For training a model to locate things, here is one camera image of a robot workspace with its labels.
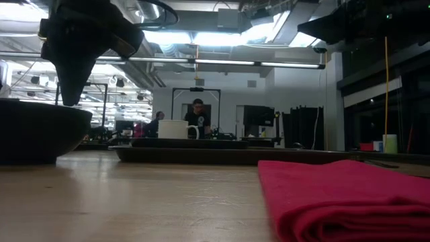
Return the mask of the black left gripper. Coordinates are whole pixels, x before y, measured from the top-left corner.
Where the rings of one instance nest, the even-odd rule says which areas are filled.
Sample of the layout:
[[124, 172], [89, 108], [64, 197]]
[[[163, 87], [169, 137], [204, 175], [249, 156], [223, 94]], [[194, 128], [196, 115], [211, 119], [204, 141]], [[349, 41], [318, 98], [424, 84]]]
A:
[[62, 103], [79, 103], [95, 59], [108, 50], [130, 58], [144, 34], [110, 0], [53, 0], [40, 21], [41, 57], [55, 63]]

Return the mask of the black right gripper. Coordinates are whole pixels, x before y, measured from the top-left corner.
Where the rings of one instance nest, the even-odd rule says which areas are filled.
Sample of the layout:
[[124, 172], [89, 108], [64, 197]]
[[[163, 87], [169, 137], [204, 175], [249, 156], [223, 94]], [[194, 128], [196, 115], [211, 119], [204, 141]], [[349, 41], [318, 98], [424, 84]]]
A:
[[379, 38], [395, 28], [395, 0], [344, 0], [333, 13], [299, 24], [298, 31], [326, 42]]

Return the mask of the black bowl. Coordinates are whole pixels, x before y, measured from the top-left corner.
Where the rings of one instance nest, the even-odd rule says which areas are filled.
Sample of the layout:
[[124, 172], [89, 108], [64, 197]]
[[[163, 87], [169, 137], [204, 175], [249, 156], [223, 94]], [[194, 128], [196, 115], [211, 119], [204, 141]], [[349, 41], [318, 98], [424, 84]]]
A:
[[76, 108], [0, 99], [0, 165], [55, 163], [79, 146], [91, 119]]

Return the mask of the white ceramic mug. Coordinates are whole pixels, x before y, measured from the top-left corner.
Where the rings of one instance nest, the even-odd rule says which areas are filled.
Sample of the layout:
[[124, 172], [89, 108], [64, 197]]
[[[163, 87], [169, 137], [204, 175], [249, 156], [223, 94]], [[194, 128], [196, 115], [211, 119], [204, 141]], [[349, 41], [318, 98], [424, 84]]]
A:
[[188, 130], [194, 129], [196, 139], [200, 137], [200, 131], [197, 126], [189, 125], [184, 120], [160, 120], [158, 129], [158, 138], [170, 139], [188, 139]]

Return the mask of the black round plate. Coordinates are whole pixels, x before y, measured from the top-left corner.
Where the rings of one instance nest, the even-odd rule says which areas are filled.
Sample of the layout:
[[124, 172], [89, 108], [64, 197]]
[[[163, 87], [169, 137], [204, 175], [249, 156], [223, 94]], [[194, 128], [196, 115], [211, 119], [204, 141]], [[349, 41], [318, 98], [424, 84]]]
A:
[[246, 141], [174, 138], [133, 138], [132, 147], [166, 149], [247, 149]]

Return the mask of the dark metal fork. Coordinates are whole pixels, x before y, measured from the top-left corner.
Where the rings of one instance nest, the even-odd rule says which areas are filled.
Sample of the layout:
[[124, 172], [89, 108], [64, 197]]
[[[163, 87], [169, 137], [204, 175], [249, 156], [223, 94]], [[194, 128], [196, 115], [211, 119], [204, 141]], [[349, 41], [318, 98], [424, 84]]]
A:
[[384, 168], [389, 168], [389, 169], [398, 169], [399, 166], [397, 165], [389, 165], [389, 164], [385, 164], [385, 163], [381, 163], [378, 161], [363, 161], [364, 163], [367, 163], [369, 165], [375, 165], [378, 167], [384, 167]]

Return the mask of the red napkin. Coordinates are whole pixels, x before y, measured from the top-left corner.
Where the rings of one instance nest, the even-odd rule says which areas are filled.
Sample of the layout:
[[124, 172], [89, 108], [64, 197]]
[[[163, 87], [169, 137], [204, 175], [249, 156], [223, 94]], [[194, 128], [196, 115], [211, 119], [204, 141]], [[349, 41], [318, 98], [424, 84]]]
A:
[[258, 172], [281, 242], [430, 242], [430, 179], [352, 160]]

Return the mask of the brown plastic tray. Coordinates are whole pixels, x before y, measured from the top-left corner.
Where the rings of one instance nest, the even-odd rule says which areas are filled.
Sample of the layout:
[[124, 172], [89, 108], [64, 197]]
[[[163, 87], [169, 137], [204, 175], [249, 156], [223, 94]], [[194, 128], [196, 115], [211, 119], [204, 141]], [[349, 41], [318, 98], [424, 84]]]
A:
[[120, 161], [125, 163], [176, 163], [191, 165], [248, 165], [259, 161], [287, 161], [322, 165], [352, 159], [351, 153], [294, 149], [170, 149], [112, 146]]

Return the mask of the person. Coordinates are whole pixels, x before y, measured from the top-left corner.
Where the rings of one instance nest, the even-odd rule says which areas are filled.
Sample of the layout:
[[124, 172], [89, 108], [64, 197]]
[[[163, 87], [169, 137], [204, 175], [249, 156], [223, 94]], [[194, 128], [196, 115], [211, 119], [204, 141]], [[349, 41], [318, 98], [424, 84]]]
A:
[[184, 120], [188, 122], [189, 126], [197, 126], [199, 135], [197, 135], [195, 129], [188, 130], [188, 136], [190, 138], [198, 137], [199, 139], [206, 139], [210, 133], [210, 119], [204, 111], [204, 103], [201, 99], [195, 99], [192, 102], [193, 110], [188, 112]]
[[143, 128], [144, 136], [149, 138], [157, 138], [159, 121], [163, 120], [164, 117], [165, 117], [165, 114], [162, 111], [157, 112], [155, 119], [144, 126]]

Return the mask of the black curtain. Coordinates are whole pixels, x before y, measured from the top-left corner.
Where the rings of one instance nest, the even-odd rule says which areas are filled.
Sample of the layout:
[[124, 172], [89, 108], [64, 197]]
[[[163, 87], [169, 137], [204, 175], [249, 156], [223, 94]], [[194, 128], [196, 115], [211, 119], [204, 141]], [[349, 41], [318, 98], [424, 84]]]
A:
[[289, 113], [282, 114], [284, 146], [293, 148], [293, 143], [300, 143], [304, 149], [325, 149], [324, 109], [298, 106]]

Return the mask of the long ceiling light bar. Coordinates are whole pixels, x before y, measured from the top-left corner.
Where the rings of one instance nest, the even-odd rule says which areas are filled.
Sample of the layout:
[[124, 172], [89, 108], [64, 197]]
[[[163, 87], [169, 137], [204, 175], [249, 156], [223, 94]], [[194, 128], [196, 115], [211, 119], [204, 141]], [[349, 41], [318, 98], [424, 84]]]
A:
[[146, 62], [146, 63], [174, 63], [174, 64], [193, 64], [193, 65], [234, 65], [246, 67], [273, 67], [286, 69], [324, 69], [326, 64], [312, 63], [289, 63], [289, 62], [267, 62], [249, 60], [219, 60], [204, 58], [159, 58], [159, 57], [130, 57], [122, 58], [119, 56], [101, 56], [97, 61], [107, 62]]

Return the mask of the black monitor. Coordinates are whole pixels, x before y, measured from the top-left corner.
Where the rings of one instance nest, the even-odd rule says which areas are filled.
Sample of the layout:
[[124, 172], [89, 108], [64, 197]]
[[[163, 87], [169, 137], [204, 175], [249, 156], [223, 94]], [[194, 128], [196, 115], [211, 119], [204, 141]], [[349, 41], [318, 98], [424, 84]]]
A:
[[244, 106], [245, 126], [273, 126], [275, 109], [267, 106]]

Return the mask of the pale green cylinder container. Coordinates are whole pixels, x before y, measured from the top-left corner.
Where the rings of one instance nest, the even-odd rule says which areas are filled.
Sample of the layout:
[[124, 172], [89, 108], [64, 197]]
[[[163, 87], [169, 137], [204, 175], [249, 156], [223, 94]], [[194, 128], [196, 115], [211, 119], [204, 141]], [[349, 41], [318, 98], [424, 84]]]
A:
[[383, 148], [384, 153], [397, 154], [398, 152], [398, 141], [396, 134], [383, 135]]

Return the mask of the silver ventilation duct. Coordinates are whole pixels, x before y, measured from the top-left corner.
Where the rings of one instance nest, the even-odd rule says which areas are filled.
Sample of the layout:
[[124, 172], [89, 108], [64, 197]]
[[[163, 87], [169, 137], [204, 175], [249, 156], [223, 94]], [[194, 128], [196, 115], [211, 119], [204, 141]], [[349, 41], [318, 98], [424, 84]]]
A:
[[136, 6], [143, 21], [158, 20], [165, 16], [165, 10], [159, 0], [136, 0]]

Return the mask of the black aluminium table frame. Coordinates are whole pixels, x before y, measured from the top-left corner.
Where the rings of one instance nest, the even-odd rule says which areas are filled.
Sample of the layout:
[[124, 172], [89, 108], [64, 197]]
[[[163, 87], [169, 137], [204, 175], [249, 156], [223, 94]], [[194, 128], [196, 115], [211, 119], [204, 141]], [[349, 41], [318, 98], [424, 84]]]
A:
[[[108, 145], [90, 145], [81, 144], [75, 150], [76, 151], [112, 151], [109, 148], [112, 146]], [[263, 147], [250, 147], [249, 149], [262, 148], [262, 149], [272, 149]], [[376, 152], [361, 152], [352, 151], [345, 152], [356, 155], [356, 161], [387, 161], [394, 163], [405, 163], [412, 165], [424, 165], [430, 167], [430, 155], [410, 155], [410, 154], [386, 154], [386, 153], [376, 153]]]

